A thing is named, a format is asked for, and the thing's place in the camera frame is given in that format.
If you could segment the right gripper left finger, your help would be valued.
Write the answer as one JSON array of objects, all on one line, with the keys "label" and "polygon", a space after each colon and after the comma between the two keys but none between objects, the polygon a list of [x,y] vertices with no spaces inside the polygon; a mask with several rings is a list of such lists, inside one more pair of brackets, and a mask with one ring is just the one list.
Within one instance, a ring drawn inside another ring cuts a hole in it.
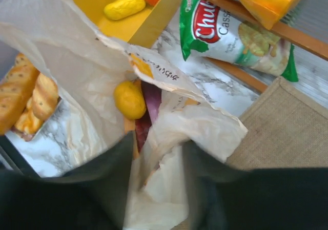
[{"label": "right gripper left finger", "polygon": [[1,155],[1,229],[122,229],[134,134],[59,177],[40,177],[7,138]]}]

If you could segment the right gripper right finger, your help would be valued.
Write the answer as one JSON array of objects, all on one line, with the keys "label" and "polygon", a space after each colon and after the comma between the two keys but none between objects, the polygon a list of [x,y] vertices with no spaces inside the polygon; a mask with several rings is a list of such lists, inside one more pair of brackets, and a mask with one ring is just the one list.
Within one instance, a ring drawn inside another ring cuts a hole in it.
[{"label": "right gripper right finger", "polygon": [[232,168],[182,145],[190,229],[327,229],[327,168]]}]

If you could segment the burlap tote bag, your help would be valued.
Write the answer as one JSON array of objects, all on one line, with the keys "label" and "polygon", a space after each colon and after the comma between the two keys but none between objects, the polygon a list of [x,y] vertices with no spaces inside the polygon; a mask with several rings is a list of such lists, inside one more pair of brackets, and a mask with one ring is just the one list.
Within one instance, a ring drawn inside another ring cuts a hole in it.
[{"label": "burlap tote bag", "polygon": [[241,115],[248,129],[227,159],[238,169],[327,166],[327,109],[282,77]]}]

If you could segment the small yellow potato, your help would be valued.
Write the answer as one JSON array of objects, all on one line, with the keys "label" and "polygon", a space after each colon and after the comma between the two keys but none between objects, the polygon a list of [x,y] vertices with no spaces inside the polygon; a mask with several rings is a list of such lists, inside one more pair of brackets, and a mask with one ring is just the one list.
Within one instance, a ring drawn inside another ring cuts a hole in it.
[{"label": "small yellow potato", "polygon": [[141,85],[123,81],[114,90],[114,101],[117,109],[129,120],[140,119],[146,112],[146,102]]}]

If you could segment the orange plastic grocery bag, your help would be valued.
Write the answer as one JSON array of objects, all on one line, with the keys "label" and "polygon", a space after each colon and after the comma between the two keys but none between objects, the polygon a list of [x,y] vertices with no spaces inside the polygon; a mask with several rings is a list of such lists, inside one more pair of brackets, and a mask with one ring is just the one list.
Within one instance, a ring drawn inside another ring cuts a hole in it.
[{"label": "orange plastic grocery bag", "polygon": [[[24,188],[87,191],[118,228],[224,229],[215,175],[247,133],[157,52],[108,38],[73,0],[2,0],[1,40],[52,78],[71,110],[68,144],[77,168],[25,180]],[[139,78],[164,100],[139,158],[114,104],[114,88]]]}]

